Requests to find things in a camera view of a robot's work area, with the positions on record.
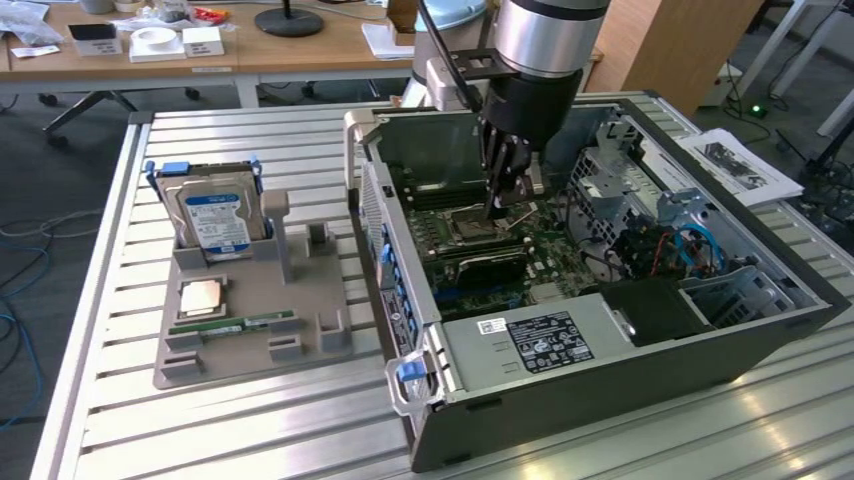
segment slotted metal table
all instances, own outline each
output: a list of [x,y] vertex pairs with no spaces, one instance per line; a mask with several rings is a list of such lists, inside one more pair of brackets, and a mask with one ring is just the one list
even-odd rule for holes
[[[630,98],[672,136],[696,132],[660,99]],[[343,115],[383,104],[160,113],[129,125],[32,478],[780,478],[854,472],[851,310],[735,382],[416,475],[388,400],[347,221]],[[147,160],[264,164],[291,228],[331,218],[355,334],[351,358],[295,373],[152,386],[172,226]],[[784,204],[755,210],[854,299],[851,257]]]

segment blue hard drive label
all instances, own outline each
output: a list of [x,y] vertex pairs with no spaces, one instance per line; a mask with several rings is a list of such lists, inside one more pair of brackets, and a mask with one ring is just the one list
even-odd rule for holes
[[199,245],[211,253],[249,248],[249,231],[240,218],[240,197],[232,193],[188,197],[184,201]]

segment chair wheel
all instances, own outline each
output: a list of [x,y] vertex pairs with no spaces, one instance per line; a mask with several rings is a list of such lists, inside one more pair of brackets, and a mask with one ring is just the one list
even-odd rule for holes
[[196,101],[196,102],[201,98],[201,94],[199,93],[199,90],[196,90],[195,88],[185,88],[184,89],[184,96],[187,96],[188,99],[191,99],[192,101]]
[[48,145],[53,148],[65,148],[68,146],[68,137],[61,135],[48,135]]
[[41,102],[41,105],[45,105],[48,107],[54,107],[56,105],[58,105],[56,95],[45,95],[44,93],[38,94],[38,102]]

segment gray carpet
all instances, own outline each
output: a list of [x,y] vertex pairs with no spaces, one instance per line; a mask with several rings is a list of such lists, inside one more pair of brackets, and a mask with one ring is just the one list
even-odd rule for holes
[[[768,30],[744,37],[734,54],[734,64],[744,69],[752,60]],[[744,103],[763,98],[767,80],[778,66],[794,50],[794,43],[774,58],[774,62],[759,77],[754,88],[746,93]],[[381,92],[399,94],[403,81],[377,81]],[[854,74],[846,68],[816,58],[802,78],[791,88],[786,99],[790,111],[771,108],[763,121],[770,129],[780,128],[792,133],[792,139],[807,149],[820,148],[827,142],[814,135],[814,130],[832,111],[835,104],[854,87]],[[129,100],[140,109],[153,111],[236,108],[237,95],[233,89],[209,87],[200,89],[201,100],[193,102],[184,97],[180,89],[156,92],[129,93]],[[261,102],[269,106],[277,103],[317,103],[371,100],[365,82],[323,82],[316,86],[317,99],[303,99],[299,85],[285,90],[269,90],[284,101]],[[81,95],[60,95],[64,104],[73,103]],[[8,104],[10,97],[0,98]],[[106,198],[113,165],[121,139],[126,114],[112,102],[104,102],[74,120],[62,130],[70,147],[57,151],[48,147],[40,128],[58,113],[58,108],[38,104],[33,95],[21,96],[17,105],[0,114],[0,224],[22,219],[46,219],[74,210],[98,208]],[[704,128],[730,129],[742,141],[762,135],[762,131],[719,110],[698,112],[694,120]],[[775,139],[751,144],[751,149],[787,173],[799,167],[796,156],[780,153],[774,146]],[[854,146],[847,145],[844,156],[851,157]],[[94,219],[81,223],[80,228],[93,224]],[[30,239],[32,244],[44,238]],[[32,288],[10,299],[16,314],[32,333],[36,350],[45,376],[45,394],[29,416],[45,414],[52,385],[56,380],[66,335],[82,287],[82,279],[89,262],[93,237],[56,240],[50,249],[50,267],[44,278]],[[28,261],[32,253],[21,254],[0,248],[0,282]],[[0,343],[0,362],[6,358],[10,344]],[[32,366],[26,356],[18,355],[12,368],[0,376],[0,418],[14,415],[26,404],[33,391]],[[41,424],[33,423],[12,427],[0,432],[0,479],[26,478],[32,466]]]

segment office chair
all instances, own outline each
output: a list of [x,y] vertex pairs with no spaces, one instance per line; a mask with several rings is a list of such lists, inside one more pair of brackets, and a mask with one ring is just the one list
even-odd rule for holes
[[[147,90],[126,90],[128,92],[143,92]],[[184,88],[184,95],[191,100],[199,100],[201,94],[199,90],[195,88]],[[53,132],[58,130],[58,128],[70,122],[74,118],[80,116],[82,112],[85,112],[89,108],[92,108],[101,100],[112,100],[118,105],[124,107],[128,112],[136,112],[136,107],[130,103],[130,101],[121,95],[121,92],[116,90],[98,90],[94,92],[89,92],[85,97],[68,109],[62,112],[62,114],[53,119],[50,124],[41,129],[44,132],[48,145],[56,148],[64,148],[68,146],[68,138],[62,135],[54,135]],[[38,94],[38,101],[52,107],[56,106],[57,100],[56,96],[49,94]]]

